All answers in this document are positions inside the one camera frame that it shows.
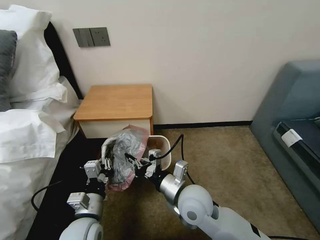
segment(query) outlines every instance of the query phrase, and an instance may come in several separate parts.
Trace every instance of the black bed frame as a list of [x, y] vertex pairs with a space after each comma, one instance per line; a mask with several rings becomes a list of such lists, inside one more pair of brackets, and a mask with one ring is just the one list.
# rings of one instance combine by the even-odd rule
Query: black bed frame
[[[52, 23], [49, 23], [44, 31], [44, 37], [52, 50], [60, 76], [65, 76], [78, 98], [83, 99], [68, 57]], [[62, 231], [74, 221], [74, 211], [66, 201], [71, 192], [84, 191], [87, 179], [80, 167], [87, 161], [94, 160], [96, 154], [90, 142], [78, 132], [63, 150], [50, 184], [60, 180], [63, 182], [46, 190], [27, 239], [59, 239]]]

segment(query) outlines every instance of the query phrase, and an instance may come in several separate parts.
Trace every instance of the wooden tabletop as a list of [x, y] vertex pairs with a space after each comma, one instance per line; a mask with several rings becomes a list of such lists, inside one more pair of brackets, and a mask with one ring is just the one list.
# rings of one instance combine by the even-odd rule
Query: wooden tabletop
[[74, 115], [76, 121], [149, 119], [152, 85], [92, 86]]

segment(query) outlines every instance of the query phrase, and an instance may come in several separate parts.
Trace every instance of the white bed sheet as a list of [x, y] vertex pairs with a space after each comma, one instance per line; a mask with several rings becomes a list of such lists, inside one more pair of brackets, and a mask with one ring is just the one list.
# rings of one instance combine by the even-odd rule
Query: white bed sheet
[[[68, 80], [60, 78], [67, 88], [67, 102], [54, 99], [13, 103], [13, 108], [41, 110], [57, 119], [66, 131], [57, 133], [54, 158], [32, 158], [0, 163], [7, 174], [0, 175], [0, 239], [25, 239], [36, 216], [31, 205], [32, 195], [49, 184], [59, 157], [65, 146], [76, 135], [78, 129], [72, 119], [79, 107], [79, 100]], [[35, 198], [39, 206], [45, 191]]]

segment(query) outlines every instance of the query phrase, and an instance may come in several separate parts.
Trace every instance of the plastic bag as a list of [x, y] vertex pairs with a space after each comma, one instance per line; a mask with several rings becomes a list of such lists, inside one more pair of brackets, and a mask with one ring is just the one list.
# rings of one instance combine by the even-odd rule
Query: plastic bag
[[101, 146], [101, 158], [111, 157], [114, 174], [109, 178], [106, 188], [114, 191], [127, 189], [135, 177], [134, 167], [125, 153], [140, 161], [148, 141], [148, 131], [133, 125], [116, 132]]

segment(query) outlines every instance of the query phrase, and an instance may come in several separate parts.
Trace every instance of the bedside table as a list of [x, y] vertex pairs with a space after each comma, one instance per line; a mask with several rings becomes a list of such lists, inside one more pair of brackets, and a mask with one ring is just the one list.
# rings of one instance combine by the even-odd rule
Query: bedside table
[[92, 86], [73, 119], [86, 138], [107, 138], [129, 124], [153, 135], [152, 85]]

